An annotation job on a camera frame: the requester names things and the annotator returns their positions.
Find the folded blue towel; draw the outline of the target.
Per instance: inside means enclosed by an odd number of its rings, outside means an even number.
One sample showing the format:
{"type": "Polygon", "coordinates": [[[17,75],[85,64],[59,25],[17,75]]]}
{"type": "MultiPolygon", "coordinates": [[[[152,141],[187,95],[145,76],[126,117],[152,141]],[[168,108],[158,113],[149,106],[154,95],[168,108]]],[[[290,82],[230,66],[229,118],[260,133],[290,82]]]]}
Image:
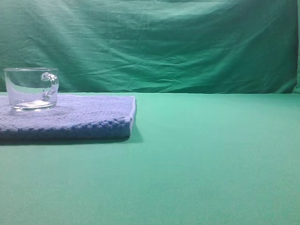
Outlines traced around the folded blue towel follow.
{"type": "Polygon", "coordinates": [[[135,112],[134,96],[62,94],[54,108],[41,111],[13,110],[1,96],[0,139],[123,139],[131,135],[135,112]]]}

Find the transparent glass cup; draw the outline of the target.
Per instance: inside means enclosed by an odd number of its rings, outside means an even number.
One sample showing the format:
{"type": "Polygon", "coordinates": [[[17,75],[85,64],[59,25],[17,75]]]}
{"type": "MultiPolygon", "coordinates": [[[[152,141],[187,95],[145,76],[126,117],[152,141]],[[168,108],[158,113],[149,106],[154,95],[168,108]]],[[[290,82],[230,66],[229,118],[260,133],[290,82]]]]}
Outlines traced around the transparent glass cup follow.
{"type": "Polygon", "coordinates": [[[55,107],[59,89],[58,72],[57,68],[4,69],[11,108],[34,111],[55,107]]]}

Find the green table cloth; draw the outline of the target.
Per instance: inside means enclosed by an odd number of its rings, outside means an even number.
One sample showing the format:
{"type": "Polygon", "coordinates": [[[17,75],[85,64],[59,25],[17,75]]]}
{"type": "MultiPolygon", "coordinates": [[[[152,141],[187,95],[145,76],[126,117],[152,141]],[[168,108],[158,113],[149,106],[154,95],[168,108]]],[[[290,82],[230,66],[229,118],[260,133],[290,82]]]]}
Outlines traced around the green table cloth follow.
{"type": "Polygon", "coordinates": [[[127,140],[1,142],[1,224],[299,224],[298,94],[135,97],[127,140]]]}

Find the green backdrop cloth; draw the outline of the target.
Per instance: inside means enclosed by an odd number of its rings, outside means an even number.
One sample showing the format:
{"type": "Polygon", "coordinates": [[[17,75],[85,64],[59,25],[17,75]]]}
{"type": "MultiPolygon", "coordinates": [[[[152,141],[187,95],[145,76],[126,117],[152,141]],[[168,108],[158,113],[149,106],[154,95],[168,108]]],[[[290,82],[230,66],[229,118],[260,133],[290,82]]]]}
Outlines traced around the green backdrop cloth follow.
{"type": "Polygon", "coordinates": [[[297,0],[3,0],[0,67],[62,92],[297,93],[297,0]]]}

